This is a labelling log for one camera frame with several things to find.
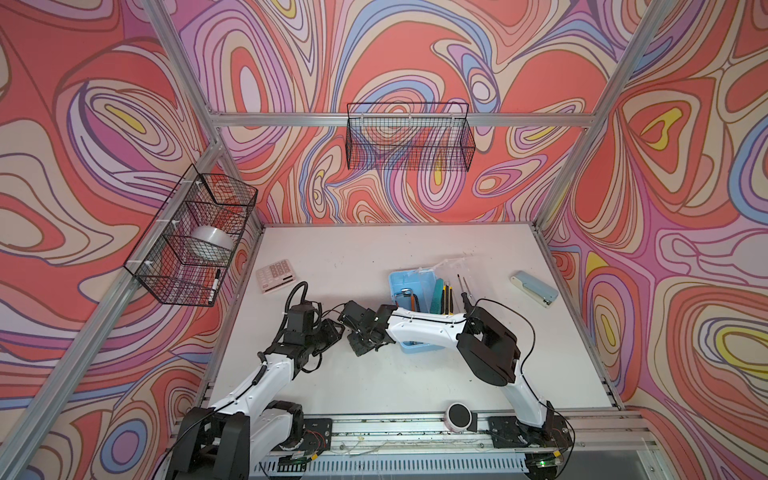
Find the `black marker pen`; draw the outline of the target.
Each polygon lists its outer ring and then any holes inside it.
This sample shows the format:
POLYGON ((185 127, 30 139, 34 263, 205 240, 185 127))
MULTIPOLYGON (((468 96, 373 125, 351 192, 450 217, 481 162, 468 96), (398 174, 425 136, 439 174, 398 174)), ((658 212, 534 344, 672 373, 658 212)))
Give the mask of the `black marker pen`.
POLYGON ((221 270, 217 269, 213 277, 212 285, 209 289, 209 294, 207 299, 209 306, 215 303, 216 295, 219 290, 220 281, 221 281, 221 270))

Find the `clear toolbox lid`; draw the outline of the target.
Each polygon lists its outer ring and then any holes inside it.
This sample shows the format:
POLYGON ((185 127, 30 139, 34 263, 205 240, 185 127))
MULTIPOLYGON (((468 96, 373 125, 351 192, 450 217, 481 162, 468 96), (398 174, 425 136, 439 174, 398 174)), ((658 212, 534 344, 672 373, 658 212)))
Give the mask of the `clear toolbox lid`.
POLYGON ((445 291, 452 291, 452 311, 466 311, 463 297, 467 297, 470 305, 480 298, 495 299, 490 272, 485 268, 484 261, 477 256, 449 258, 425 269, 427 286, 424 294, 428 298, 423 309, 436 313, 436 308, 447 314, 448 300, 444 299, 445 291))

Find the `aluminium front rail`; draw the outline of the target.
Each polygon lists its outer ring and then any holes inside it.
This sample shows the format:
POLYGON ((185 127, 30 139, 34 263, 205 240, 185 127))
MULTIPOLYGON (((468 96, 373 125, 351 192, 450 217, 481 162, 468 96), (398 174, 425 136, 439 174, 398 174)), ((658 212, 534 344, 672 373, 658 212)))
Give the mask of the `aluminium front rail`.
MULTIPOLYGON (((511 411, 481 411, 471 431, 453 432, 442 412, 332 415, 323 454, 363 456, 422 453, 485 453, 503 441, 492 417, 511 411)), ((657 450, 660 444, 639 413, 616 409, 562 410, 555 416, 553 446, 568 452, 657 450)))

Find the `yellow black utility knife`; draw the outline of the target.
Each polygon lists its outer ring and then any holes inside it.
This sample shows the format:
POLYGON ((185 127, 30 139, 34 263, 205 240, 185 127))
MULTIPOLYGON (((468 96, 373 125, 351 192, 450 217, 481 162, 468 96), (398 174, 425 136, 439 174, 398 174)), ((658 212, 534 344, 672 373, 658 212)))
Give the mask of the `yellow black utility knife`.
POLYGON ((443 285, 442 290, 442 313, 444 315, 453 314, 453 292, 452 288, 448 284, 443 285))

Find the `light blue plastic toolbox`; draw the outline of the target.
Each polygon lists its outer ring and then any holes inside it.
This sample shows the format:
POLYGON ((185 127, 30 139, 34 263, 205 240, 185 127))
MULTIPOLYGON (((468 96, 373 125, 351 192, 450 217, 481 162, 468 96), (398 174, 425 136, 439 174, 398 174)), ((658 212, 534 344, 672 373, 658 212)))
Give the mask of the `light blue plastic toolbox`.
POLYGON ((389 274, 390 296, 400 308, 430 313, 437 277, 432 269, 395 271, 389 274))

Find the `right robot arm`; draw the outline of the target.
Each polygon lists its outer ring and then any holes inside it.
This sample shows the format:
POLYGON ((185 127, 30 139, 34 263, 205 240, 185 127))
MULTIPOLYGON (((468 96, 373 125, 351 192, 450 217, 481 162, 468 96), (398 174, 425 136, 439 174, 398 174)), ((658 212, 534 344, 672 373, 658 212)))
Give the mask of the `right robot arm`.
POLYGON ((486 309, 464 301, 458 314, 416 312, 383 304, 374 311, 347 302, 339 316, 358 356, 389 344, 422 343, 458 352, 475 377, 499 387, 512 405, 515 429, 497 438, 512 445, 574 445, 573 430, 525 379, 516 335, 486 309))

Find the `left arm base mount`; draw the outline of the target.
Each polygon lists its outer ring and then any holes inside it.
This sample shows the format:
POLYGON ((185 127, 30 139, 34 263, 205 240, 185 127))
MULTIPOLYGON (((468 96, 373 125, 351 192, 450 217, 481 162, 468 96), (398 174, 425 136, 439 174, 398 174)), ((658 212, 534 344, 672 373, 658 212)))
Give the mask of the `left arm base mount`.
POLYGON ((332 446, 333 420, 330 417, 305 419, 300 436, 290 437, 272 448, 271 454, 311 456, 332 446))

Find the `white tape roll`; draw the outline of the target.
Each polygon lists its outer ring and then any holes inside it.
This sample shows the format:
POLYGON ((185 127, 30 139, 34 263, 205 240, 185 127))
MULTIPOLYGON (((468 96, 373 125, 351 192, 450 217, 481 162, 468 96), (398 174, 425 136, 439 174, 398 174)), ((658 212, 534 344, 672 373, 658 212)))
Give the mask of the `white tape roll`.
POLYGON ((196 227, 188 241, 188 250, 192 257, 210 265, 227 263, 233 249, 232 237, 225 231, 210 225, 196 227))

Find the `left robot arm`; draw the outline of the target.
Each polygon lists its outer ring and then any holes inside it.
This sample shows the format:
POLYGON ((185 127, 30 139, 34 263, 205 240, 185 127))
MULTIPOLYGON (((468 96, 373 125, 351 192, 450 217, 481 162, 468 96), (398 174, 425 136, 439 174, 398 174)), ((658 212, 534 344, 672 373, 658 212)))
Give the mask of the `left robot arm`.
POLYGON ((195 407, 164 454, 153 479, 247 479, 273 448, 293 448, 305 436, 301 405, 277 398, 301 374, 316 371, 344 327, 320 302, 306 298, 301 281, 289 293, 271 344, 257 353, 257 367, 233 391, 208 407, 195 407))

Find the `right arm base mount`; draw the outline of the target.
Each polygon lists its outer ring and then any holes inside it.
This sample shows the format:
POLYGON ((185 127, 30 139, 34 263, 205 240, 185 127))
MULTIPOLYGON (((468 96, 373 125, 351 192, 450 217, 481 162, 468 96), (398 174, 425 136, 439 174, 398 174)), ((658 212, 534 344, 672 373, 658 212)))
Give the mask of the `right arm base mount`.
POLYGON ((549 412, 542 427, 521 423, 514 416, 491 416, 487 434, 495 448, 556 448, 566 450, 573 445, 571 429, 559 414, 549 412))

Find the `teal utility knife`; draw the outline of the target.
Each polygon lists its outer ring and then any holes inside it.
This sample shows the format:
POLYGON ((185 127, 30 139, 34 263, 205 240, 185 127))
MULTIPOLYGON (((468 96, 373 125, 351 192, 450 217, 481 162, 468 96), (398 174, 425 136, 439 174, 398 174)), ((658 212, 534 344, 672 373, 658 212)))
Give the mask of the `teal utility knife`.
POLYGON ((431 303, 430 303, 430 312, 432 314, 443 313, 443 295, 444 295, 444 280, 442 278, 437 278, 434 284, 431 303))

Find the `grey blue stapler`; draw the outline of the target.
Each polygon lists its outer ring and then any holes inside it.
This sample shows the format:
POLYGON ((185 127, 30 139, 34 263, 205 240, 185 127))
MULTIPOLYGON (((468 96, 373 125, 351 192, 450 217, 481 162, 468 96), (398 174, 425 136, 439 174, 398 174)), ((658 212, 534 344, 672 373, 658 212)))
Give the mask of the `grey blue stapler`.
POLYGON ((510 276, 510 283, 543 308, 549 308, 559 297, 559 291, 524 271, 510 276))

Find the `round black white knob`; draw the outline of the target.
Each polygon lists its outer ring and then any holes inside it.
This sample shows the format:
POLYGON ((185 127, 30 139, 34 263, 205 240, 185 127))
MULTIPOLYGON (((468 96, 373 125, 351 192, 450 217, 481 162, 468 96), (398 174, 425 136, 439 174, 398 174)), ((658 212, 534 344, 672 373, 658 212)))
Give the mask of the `round black white knob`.
POLYGON ((465 404, 453 402, 444 411, 443 423, 452 433, 465 432, 473 424, 473 413, 465 404))

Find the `clear handled screwdriver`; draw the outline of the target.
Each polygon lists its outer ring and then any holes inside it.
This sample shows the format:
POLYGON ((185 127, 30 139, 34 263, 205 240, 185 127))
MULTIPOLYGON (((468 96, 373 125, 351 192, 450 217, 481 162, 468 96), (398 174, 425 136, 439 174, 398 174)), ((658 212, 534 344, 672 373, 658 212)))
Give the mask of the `clear handled screwdriver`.
POLYGON ((465 289, 465 293, 467 295, 468 301, 471 304, 474 304, 474 301, 475 301, 474 300, 474 295, 472 294, 472 291, 471 291, 471 289, 469 287, 469 282, 468 282, 467 278, 462 276, 462 281, 463 281, 463 284, 464 284, 464 289, 465 289))

